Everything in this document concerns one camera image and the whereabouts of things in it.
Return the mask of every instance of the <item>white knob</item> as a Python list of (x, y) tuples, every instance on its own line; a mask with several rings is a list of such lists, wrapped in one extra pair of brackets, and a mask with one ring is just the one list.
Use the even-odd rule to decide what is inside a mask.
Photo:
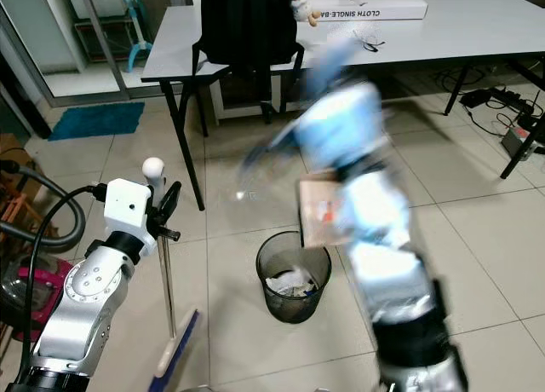
[(153, 187), (152, 204), (157, 206), (164, 196), (164, 162), (159, 158), (148, 158), (142, 165), (147, 183)]

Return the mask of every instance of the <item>table leg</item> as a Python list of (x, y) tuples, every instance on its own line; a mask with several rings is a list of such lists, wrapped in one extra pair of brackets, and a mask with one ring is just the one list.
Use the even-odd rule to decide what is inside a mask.
[(193, 166), (193, 159), (189, 152), (189, 146), (187, 145), (186, 134), (184, 133), (184, 125), (186, 123), (186, 111), (187, 101), (191, 96), (191, 90), (184, 84), (184, 88), (181, 91), (180, 108), (176, 109), (176, 100), (174, 98), (174, 91), (172, 90), (172, 84), (169, 81), (161, 81), (161, 90), (164, 92), (164, 96), (167, 99), (169, 106), (170, 117), (174, 124), (176, 135), (178, 136), (178, 142), (180, 143), (181, 153), (183, 154), (184, 161), (186, 162), (187, 173), (191, 180), (193, 192), (195, 192), (195, 199), (197, 200), (198, 209), (204, 210), (203, 196), (201, 195), (200, 187), (198, 186), (197, 174), (195, 173), (195, 167)]
[(469, 64), (466, 64), (463, 66), (462, 71), (460, 72), (460, 77), (458, 77), (458, 80), (456, 81), (456, 85), (454, 86), (454, 89), (452, 90), (452, 94), (450, 94), (449, 102), (446, 104), (446, 109), (444, 115), (448, 115), (450, 113), (450, 110), (454, 106), (454, 103), (456, 102), (456, 98), (458, 97), (458, 94), (460, 93), (460, 88), (463, 85), (464, 79), (466, 79), (466, 75), (468, 75), (468, 69)]
[(201, 99), (201, 94), (198, 90), (198, 86), (194, 86), (195, 99), (197, 100), (198, 116), (201, 119), (201, 128), (203, 129), (203, 136), (208, 137), (208, 127), (206, 126), (206, 117), (204, 116), (204, 106), (203, 100)]
[(509, 162), (505, 170), (502, 172), (502, 175), (500, 176), (502, 179), (508, 178), (515, 166), (520, 162), (520, 159), (524, 156), (528, 148), (531, 146), (532, 142), (535, 141), (537, 136), (542, 132), (545, 132), (545, 113), (537, 120), (537, 124), (534, 127), (533, 131), (526, 137), (519, 150), (511, 158), (511, 162)]

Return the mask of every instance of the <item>white table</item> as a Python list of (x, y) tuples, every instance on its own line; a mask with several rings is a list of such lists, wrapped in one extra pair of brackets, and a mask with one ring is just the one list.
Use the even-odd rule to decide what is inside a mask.
[[(372, 53), (362, 48), (348, 65), (368, 66), (410, 61), (471, 59), (482, 56), (516, 58), (545, 53), (545, 10), (525, 0), (425, 0), (424, 20), (376, 21), (379, 41), (385, 44)], [(312, 28), (299, 23), (297, 41), (305, 47), (303, 68), (310, 66), (314, 50), (328, 40), (338, 22), (320, 22)], [(159, 81), (169, 104), (172, 120), (186, 160), (199, 208), (204, 209), (193, 169), (191, 154), (183, 132), (187, 100), (197, 97), (201, 124), (207, 135), (198, 84), (211, 84), (228, 66), (211, 64), (201, 54), (196, 84), (192, 76), (192, 45), (201, 35), (200, 8), (169, 7), (153, 44), (142, 82)], [(284, 72), (290, 64), (271, 66), (271, 72)], [(172, 81), (185, 83), (180, 106), (175, 104)]]

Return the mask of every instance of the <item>black backpack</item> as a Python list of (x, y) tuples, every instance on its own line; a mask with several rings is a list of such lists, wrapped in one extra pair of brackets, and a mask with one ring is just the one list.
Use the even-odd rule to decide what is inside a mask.
[(234, 71), (255, 71), (259, 97), (266, 101), (270, 65), (288, 63), (297, 53), (292, 78), (295, 82), (304, 48), (295, 40), (297, 23), (290, 3), (291, 0), (201, 0), (202, 35), (193, 45), (193, 76), (199, 51), (203, 51), (209, 62), (229, 65)]

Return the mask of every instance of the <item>pink object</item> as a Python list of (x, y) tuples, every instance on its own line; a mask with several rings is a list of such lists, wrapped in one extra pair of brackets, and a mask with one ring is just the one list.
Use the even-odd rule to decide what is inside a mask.
[[(40, 270), (40, 269), (34, 272), (35, 282), (45, 284), (48, 287), (50, 287), (52, 290), (51, 297), (49, 297), (49, 300), (45, 304), (45, 306), (39, 311), (32, 311), (32, 320), (42, 324), (42, 327), (45, 326), (45, 323), (47, 322), (49, 316), (53, 312), (53, 308), (55, 307), (55, 304), (57, 303), (57, 299), (59, 298), (62, 292), (62, 286), (64, 285), (65, 278), (71, 269), (72, 269), (72, 265), (69, 262), (65, 262), (64, 260), (57, 260), (56, 273), (50, 273), (49, 271)], [(22, 279), (28, 278), (27, 267), (19, 268), (19, 277), (21, 277)], [(41, 329), (32, 330), (31, 340), (33, 342), (36, 342), (37, 339), (40, 337), (41, 333), (42, 333)], [(14, 335), (14, 338), (22, 341), (23, 332), (16, 333)]]

